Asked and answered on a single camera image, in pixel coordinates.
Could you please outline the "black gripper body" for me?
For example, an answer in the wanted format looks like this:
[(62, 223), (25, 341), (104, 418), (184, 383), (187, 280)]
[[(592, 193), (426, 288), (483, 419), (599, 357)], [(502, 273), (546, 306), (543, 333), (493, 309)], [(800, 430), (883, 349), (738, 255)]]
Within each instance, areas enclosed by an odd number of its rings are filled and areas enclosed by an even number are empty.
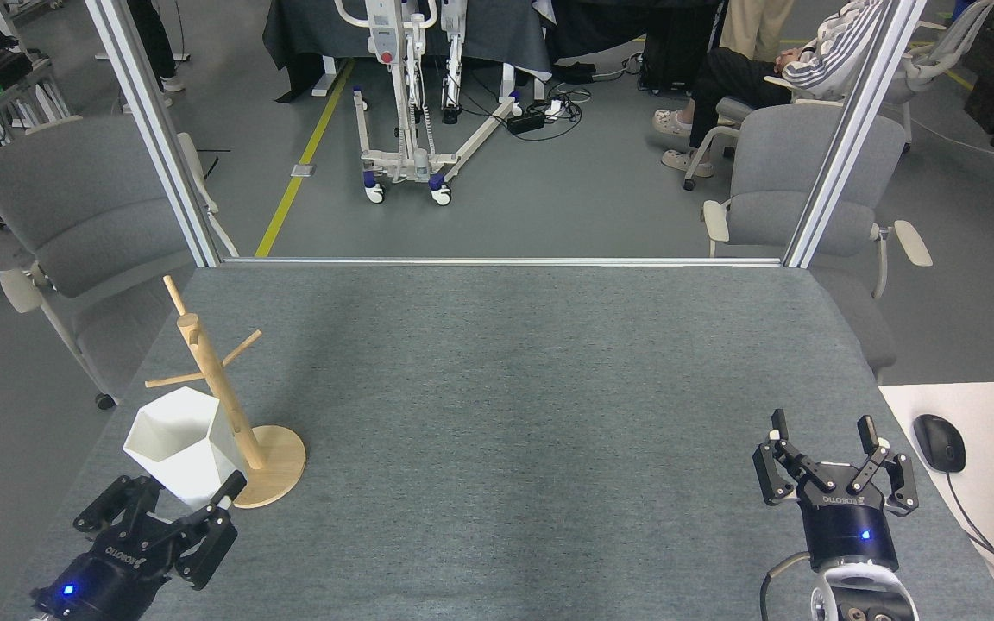
[(31, 591), (33, 608), (55, 620), (139, 620), (170, 581), (174, 558), (171, 542), (135, 555), (97, 542), (50, 586)]
[(870, 561), (892, 571), (899, 569), (884, 515), (884, 496), (876, 487), (852, 495), (803, 485), (798, 488), (798, 506), (816, 573), (842, 562)]

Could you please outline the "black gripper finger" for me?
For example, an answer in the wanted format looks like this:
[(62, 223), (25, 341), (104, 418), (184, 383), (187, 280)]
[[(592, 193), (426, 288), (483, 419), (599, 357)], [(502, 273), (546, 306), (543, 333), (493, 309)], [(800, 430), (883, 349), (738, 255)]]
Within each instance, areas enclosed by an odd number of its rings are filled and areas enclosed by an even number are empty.
[(223, 502), (235, 498), (245, 486), (245, 476), (237, 469), (204, 507), (174, 520), (160, 536), (151, 539), (152, 550), (168, 550), (166, 571), (176, 570), (194, 590), (205, 589), (236, 541), (237, 530)]
[(920, 506), (916, 494), (914, 468), (907, 455), (892, 452), (886, 440), (880, 437), (875, 429), (871, 416), (864, 414), (857, 421), (861, 448), (866, 453), (867, 460), (857, 468), (851, 482), (846, 485), (846, 491), (852, 495), (861, 496), (873, 475), (883, 468), (889, 476), (890, 492), (884, 499), (884, 508), (891, 514), (904, 518)]
[(157, 505), (162, 484), (147, 475), (130, 477), (121, 475), (101, 492), (72, 521), (79, 533), (93, 534), (94, 539), (123, 516), (115, 534), (121, 538), (142, 540), (143, 535), (158, 535), (162, 522), (150, 514)]
[(788, 420), (784, 409), (774, 409), (772, 429), (768, 439), (753, 453), (763, 500), (773, 506), (786, 499), (796, 499), (801, 485), (812, 482), (823, 487), (823, 476), (817, 463), (788, 440)]

